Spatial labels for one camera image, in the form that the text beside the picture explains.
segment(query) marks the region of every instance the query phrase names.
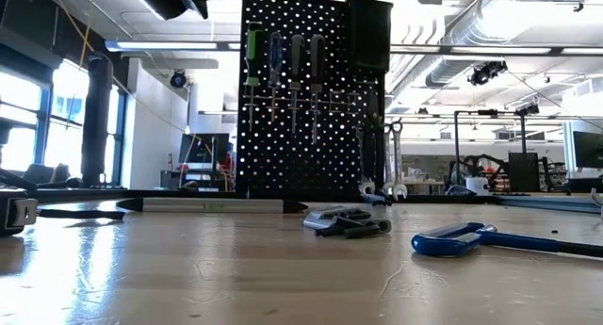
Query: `screwdriver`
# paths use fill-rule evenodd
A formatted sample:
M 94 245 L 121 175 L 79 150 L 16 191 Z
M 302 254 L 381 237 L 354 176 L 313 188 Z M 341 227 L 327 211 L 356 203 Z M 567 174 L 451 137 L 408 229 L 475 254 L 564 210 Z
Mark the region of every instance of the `screwdriver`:
M 312 62 L 312 85 L 310 91 L 314 98 L 314 125 L 312 127 L 312 143 L 317 143 L 318 136 L 318 95 L 322 93 L 322 73 L 324 71 L 324 37 L 320 34 L 312 36 L 310 57 Z
M 298 113 L 298 90 L 302 89 L 300 84 L 300 64 L 302 57 L 302 47 L 304 46 L 303 35 L 296 34 L 291 38 L 291 94 L 293 95 L 291 108 L 293 110 L 291 114 L 291 134 L 295 137 L 295 127 L 297 123 Z
M 260 58 L 262 56 L 261 45 L 263 42 L 262 23 L 249 23 L 247 26 L 247 52 L 245 61 L 247 63 L 247 80 L 245 86 L 251 87 L 250 100 L 245 104 L 249 108 L 249 131 L 253 129 L 253 111 L 257 106 L 253 103 L 253 88 L 260 85 L 260 78 L 257 76 L 261 67 Z
M 272 122 L 274 122 L 274 113 L 276 112 L 276 89 L 281 85 L 280 72 L 283 65 L 283 47 L 281 46 L 283 36 L 279 32 L 270 34 L 269 55 L 270 55 L 270 78 L 269 86 L 272 88 Z

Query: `blue handle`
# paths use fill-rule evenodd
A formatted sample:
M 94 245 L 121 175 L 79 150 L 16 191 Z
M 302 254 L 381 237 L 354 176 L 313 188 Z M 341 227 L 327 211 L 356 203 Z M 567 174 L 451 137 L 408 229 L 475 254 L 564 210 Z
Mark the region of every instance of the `blue handle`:
M 513 249 L 532 250 L 541 252 L 559 252 L 559 242 L 534 236 L 516 236 L 490 232 L 489 230 L 476 231 L 481 236 L 482 245 L 501 246 Z
M 429 256 L 459 256 L 481 242 L 478 231 L 495 233 L 497 228 L 477 222 L 459 223 L 427 231 L 413 237 L 415 251 Z
M 273 32 L 270 34 L 270 72 L 276 73 L 275 75 L 278 77 L 278 72 L 281 70 L 281 65 L 283 64 L 283 36 L 279 32 Z

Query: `security camera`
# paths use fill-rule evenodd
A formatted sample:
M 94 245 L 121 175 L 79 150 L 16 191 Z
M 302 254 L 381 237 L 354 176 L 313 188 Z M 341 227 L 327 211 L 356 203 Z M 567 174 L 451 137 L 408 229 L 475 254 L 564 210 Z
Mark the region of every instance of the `security camera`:
M 175 89 L 182 89 L 187 84 L 187 76 L 183 70 L 173 72 L 170 79 L 170 85 Z

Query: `wrench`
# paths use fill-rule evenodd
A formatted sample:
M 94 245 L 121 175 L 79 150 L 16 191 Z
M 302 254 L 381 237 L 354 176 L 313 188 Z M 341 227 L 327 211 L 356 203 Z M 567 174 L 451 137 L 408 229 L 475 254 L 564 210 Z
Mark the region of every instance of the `wrench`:
M 389 140 L 392 135 L 392 126 L 387 124 L 384 127 L 384 139 L 385 139 L 385 184 L 383 184 L 383 193 L 389 195 L 389 189 L 394 187 L 394 175 L 392 173 L 392 155 L 389 150 Z
M 408 188 L 406 188 L 402 179 L 402 148 L 399 141 L 402 135 L 402 128 L 401 122 L 393 122 L 391 124 L 391 129 L 394 132 L 394 164 L 396 166 L 396 181 L 392 190 L 395 201 L 398 201 L 398 192 L 402 193 L 404 199 L 408 196 Z
M 360 181 L 360 185 L 358 185 L 358 189 L 361 194 L 374 194 L 375 193 L 375 183 L 370 179 L 370 177 L 365 176 L 365 162 L 364 162 L 364 137 L 365 131 L 361 126 L 356 128 L 356 138 L 358 139 L 358 149 L 360 150 L 360 172 L 362 176 L 362 180 Z

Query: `wooden workbench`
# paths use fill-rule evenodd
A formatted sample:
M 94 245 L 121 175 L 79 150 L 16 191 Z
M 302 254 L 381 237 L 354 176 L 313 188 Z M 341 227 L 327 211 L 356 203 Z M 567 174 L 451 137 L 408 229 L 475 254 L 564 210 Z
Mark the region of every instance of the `wooden workbench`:
M 603 262 L 479 248 L 413 253 L 461 221 L 603 244 L 594 215 L 494 205 L 398 204 L 394 231 L 316 238 L 300 215 L 130 214 L 41 219 L 0 239 L 0 323 L 600 324 Z M 551 230 L 558 230 L 557 235 Z

